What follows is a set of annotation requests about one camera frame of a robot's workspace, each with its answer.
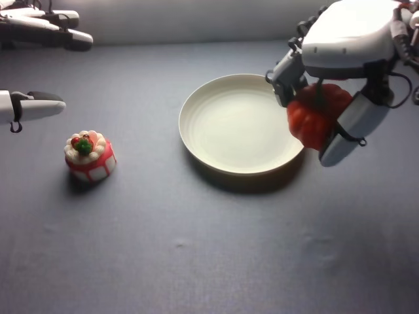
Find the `white plate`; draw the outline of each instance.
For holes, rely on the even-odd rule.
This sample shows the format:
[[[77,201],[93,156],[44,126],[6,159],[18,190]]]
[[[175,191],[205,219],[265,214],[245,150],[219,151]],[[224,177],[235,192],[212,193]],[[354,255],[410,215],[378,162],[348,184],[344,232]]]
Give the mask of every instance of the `white plate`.
[[[275,170],[302,150],[288,130],[286,109],[260,75],[230,75],[199,87],[182,107],[179,131],[198,160],[236,175]]]

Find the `white frosting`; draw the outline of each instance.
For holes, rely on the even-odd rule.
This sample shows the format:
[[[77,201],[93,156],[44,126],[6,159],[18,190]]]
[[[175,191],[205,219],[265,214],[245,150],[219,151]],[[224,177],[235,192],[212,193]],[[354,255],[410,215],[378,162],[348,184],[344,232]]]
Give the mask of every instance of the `white frosting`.
[[[93,141],[93,150],[88,156],[80,156],[79,152],[71,146],[71,140],[75,137],[83,137],[83,135],[89,135],[89,138]],[[106,148],[106,140],[101,133],[95,131],[82,131],[79,134],[73,134],[71,138],[67,140],[67,144],[64,147],[65,157],[69,162],[75,165],[86,165],[90,162],[95,162],[104,152]]]

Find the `red and white cake base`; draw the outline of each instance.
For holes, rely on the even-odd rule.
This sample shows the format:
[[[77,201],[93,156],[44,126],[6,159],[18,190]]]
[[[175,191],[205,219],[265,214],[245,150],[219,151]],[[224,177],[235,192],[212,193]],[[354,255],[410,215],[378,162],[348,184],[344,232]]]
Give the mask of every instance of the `red and white cake base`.
[[[93,142],[92,152],[87,156],[82,156],[73,147],[71,140],[87,135]],[[64,152],[65,162],[72,174],[86,182],[93,183],[108,177],[117,165],[111,142],[95,131],[82,131],[79,134],[73,134],[67,140]]]

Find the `plate rim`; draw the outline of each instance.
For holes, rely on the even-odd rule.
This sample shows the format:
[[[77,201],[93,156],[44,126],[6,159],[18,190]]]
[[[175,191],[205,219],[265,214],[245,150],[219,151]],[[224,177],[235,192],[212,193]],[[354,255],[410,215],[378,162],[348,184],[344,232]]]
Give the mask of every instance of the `plate rim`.
[[[274,167],[274,168],[272,168],[272,169],[267,169],[267,170],[264,170],[264,171],[252,171],[252,172],[235,172],[235,171],[228,171],[228,170],[225,170],[225,169],[220,169],[220,168],[218,168],[218,167],[215,167],[215,166],[213,166],[213,165],[211,165],[211,164],[209,164],[209,163],[207,163],[207,162],[205,162],[205,161],[203,161],[201,158],[199,158],[199,157],[197,157],[197,155],[196,154],[194,154],[194,152],[192,151],[192,149],[188,146],[188,144],[186,144],[186,142],[185,142],[185,139],[183,138],[183,135],[182,135],[182,131],[181,131],[181,117],[182,117],[182,112],[183,112],[183,110],[184,110],[184,108],[185,108],[185,105],[188,103],[188,101],[189,101],[189,99],[195,94],[195,93],[197,93],[197,91],[199,91],[201,88],[203,88],[203,87],[205,87],[205,86],[207,86],[207,85],[209,85],[209,84],[211,84],[211,83],[213,83],[213,82],[215,82],[215,81],[217,81],[217,80],[221,80],[221,79],[226,79],[226,78],[230,78],[230,77],[258,77],[258,78],[261,78],[261,79],[263,79],[264,80],[264,76],[263,75],[259,75],[259,74],[251,74],[251,73],[240,73],[240,74],[231,74],[231,75],[224,75],[224,76],[222,76],[222,77],[217,77],[217,78],[215,78],[215,79],[213,79],[213,80],[210,80],[210,81],[208,81],[207,83],[204,83],[203,85],[201,85],[201,86],[199,86],[196,90],[194,90],[190,95],[189,95],[189,97],[185,100],[185,102],[183,103],[183,105],[182,105],[182,108],[181,108],[181,111],[180,111],[180,113],[179,113],[179,118],[178,118],[178,123],[177,123],[177,125],[178,125],[178,128],[179,128],[179,134],[180,134],[180,136],[181,136],[181,139],[182,139],[182,142],[183,142],[183,145],[187,148],[187,150],[188,150],[188,152],[196,159],[196,160],[198,160],[201,164],[204,164],[205,166],[207,166],[207,167],[209,167],[209,168],[211,168],[211,169],[214,169],[214,170],[216,170],[216,171],[218,171],[218,172],[221,172],[221,173],[225,173],[225,174],[228,174],[228,175],[237,175],[237,176],[243,176],[243,177],[247,177],[247,176],[255,176],[255,175],[263,175],[263,174],[265,174],[265,173],[271,173],[271,172],[273,172],[273,171],[275,171],[275,170],[278,170],[278,169],[280,169],[280,168],[282,168],[283,166],[285,166],[285,165],[287,165],[287,164],[289,164],[291,161],[293,161],[301,152],[302,152],[302,150],[304,149],[304,146],[302,145],[302,143],[298,140],[298,139],[295,139],[297,142],[299,142],[300,143],[300,148],[299,149],[295,149],[295,151],[296,151],[296,153],[290,158],[290,159],[288,159],[286,162],[284,162],[284,163],[282,163],[282,164],[280,164],[280,165],[278,165],[278,166],[276,166],[276,167]]]

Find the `table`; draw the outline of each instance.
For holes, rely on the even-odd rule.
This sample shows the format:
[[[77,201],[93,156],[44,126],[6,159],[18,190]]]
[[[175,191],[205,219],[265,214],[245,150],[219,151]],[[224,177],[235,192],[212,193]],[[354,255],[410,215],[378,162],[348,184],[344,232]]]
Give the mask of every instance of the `table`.
[[[4,88],[58,94],[67,109],[18,135],[0,127],[0,313],[417,313],[418,107],[392,111],[339,166],[306,151],[259,182],[208,173],[183,148],[177,117],[193,90],[263,75],[286,51],[2,52]],[[401,99],[405,83],[391,82]],[[83,190],[63,148],[89,129],[112,140],[118,166]]]

